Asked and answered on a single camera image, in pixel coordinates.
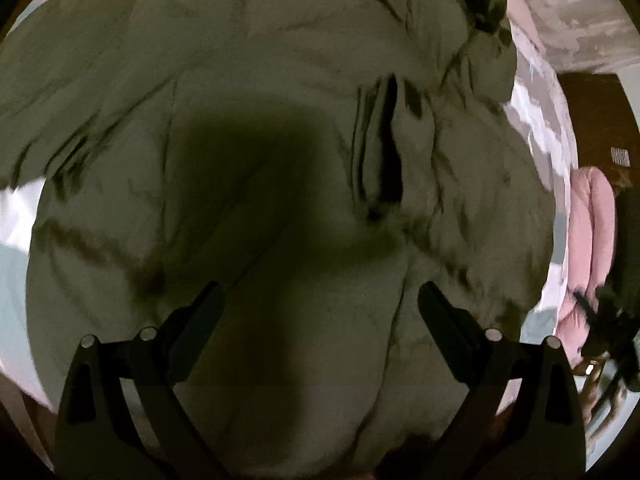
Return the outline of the olive green large jacket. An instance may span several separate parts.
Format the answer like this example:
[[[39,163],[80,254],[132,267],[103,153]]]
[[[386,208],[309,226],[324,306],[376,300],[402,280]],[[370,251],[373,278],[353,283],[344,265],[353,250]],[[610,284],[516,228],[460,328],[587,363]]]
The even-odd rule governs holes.
[[[1,184],[44,182],[29,342],[224,318],[176,393],[221,463],[299,479],[439,438],[465,396],[434,282],[518,338],[554,200],[504,114],[506,0],[49,0],[1,46]]]

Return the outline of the dark wooden cabinet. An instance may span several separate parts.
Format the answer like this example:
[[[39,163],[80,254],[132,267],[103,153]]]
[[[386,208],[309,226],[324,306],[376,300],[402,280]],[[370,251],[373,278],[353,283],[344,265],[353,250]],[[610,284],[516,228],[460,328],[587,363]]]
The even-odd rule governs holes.
[[[620,78],[560,73],[577,143],[578,166],[597,167],[615,193],[639,186],[639,126]]]

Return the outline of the pastel checked bed sheet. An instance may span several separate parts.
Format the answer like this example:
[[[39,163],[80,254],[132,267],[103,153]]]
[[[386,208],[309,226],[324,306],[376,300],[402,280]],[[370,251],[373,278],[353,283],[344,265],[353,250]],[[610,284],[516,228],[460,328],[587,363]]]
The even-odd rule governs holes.
[[[48,0],[35,0],[20,19]],[[526,316],[521,340],[536,344],[555,333],[567,288],[567,217],[570,172],[577,166],[577,148],[570,114],[556,73],[538,47],[538,36],[524,0],[508,0],[508,18],[518,49],[518,69],[510,102],[509,122],[532,153],[540,180],[554,195],[553,256],[541,300]],[[43,179],[1,193],[1,371],[41,404],[48,402],[32,359],[26,320],[26,272],[32,227]]]

